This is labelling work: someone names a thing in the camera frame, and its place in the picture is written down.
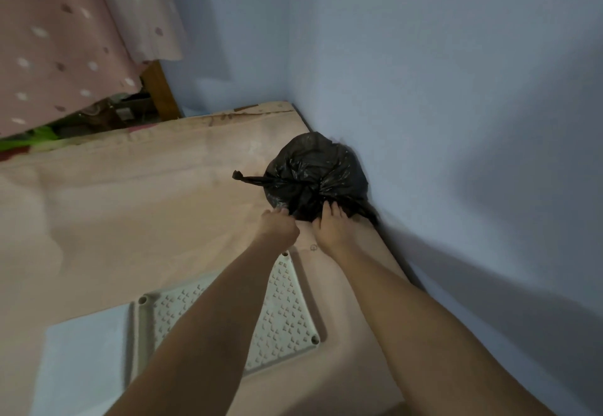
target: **white polka dot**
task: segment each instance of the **white polka dot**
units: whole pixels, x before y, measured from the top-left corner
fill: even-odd
[[[19,64],[19,66],[23,67],[24,69],[28,69],[31,66],[30,62],[24,57],[19,57],[17,59],[17,63]]]
[[[31,26],[30,28],[36,37],[40,37],[41,39],[48,38],[48,32],[46,32],[43,28],[38,26]]]

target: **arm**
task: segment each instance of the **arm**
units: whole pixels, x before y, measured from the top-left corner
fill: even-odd
[[[239,387],[268,277],[299,229],[266,210],[253,243],[201,294],[106,416],[225,415]]]
[[[552,416],[442,305],[366,255],[351,220],[325,202],[313,223],[320,248],[339,264],[418,414]]]

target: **beige surface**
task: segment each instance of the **beige surface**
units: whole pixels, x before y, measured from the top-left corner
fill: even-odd
[[[27,412],[47,326],[222,267],[246,247],[268,203],[231,175],[263,174],[307,131],[291,109],[170,121],[0,164],[1,414]],[[247,377],[229,415],[383,412],[402,396],[343,273],[299,226],[292,255],[326,339]],[[357,232],[401,274],[367,221]]]

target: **person's right hand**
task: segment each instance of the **person's right hand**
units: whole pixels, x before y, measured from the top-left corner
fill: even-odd
[[[343,209],[333,202],[323,204],[323,217],[314,219],[312,228],[320,249],[335,259],[337,252],[356,246],[353,223]]]

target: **black plastic bag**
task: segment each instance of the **black plastic bag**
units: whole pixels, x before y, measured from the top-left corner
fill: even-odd
[[[360,214],[377,224],[367,200],[368,182],[351,150],[319,132],[298,135],[285,145],[264,176],[232,177],[263,186],[272,207],[289,208],[300,221],[320,217],[323,203],[336,201],[348,216]]]

